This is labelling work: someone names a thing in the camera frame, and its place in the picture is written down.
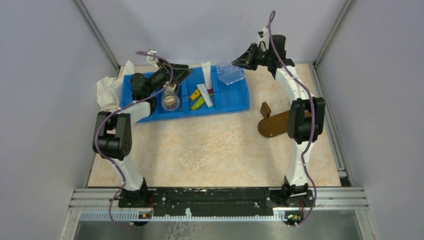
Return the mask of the white toothpaste teal cap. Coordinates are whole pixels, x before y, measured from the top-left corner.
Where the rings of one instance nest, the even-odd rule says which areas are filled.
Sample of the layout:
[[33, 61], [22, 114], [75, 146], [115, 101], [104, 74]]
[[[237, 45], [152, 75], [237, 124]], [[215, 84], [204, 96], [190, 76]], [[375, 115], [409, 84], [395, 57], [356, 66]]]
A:
[[204, 83], [197, 84], [197, 89], [200, 91], [201, 96], [204, 99], [204, 102], [208, 109], [213, 109], [215, 105], [213, 104], [213, 101], [211, 99], [210, 93], [208, 92], [206, 85]]

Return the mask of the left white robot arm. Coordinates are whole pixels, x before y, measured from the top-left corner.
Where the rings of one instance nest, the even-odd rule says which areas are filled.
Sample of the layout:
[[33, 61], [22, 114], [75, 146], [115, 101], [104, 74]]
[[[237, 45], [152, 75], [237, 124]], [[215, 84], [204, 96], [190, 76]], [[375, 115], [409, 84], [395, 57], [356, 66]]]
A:
[[121, 197], [138, 207], [149, 203], [150, 193], [131, 159], [133, 126], [156, 111], [160, 94], [173, 93], [192, 72], [188, 65], [162, 62], [149, 76], [134, 73], [129, 77], [132, 102], [114, 112], [97, 114], [93, 150], [116, 167], [123, 181]]

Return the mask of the clear glass cup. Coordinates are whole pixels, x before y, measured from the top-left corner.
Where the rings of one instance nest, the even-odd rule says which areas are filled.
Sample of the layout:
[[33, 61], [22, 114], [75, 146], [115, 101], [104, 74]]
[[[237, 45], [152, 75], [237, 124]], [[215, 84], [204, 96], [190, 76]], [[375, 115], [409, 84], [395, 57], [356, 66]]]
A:
[[180, 98], [172, 91], [164, 91], [161, 96], [161, 106], [166, 111], [174, 111], [180, 106]]

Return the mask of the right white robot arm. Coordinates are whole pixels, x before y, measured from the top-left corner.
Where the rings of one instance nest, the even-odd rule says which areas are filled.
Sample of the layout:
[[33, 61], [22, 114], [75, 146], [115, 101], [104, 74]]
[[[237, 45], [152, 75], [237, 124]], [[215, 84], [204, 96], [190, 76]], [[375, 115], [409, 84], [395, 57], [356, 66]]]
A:
[[286, 37], [273, 34], [268, 47], [262, 48], [263, 40], [252, 43], [248, 49], [231, 63], [245, 70], [255, 71], [264, 66], [283, 87], [291, 102], [285, 122], [286, 133], [293, 141], [292, 164], [284, 177], [281, 199], [287, 206], [295, 206], [309, 192], [312, 183], [308, 173], [311, 151], [324, 129], [326, 102], [315, 97], [295, 74], [295, 64], [286, 57]]

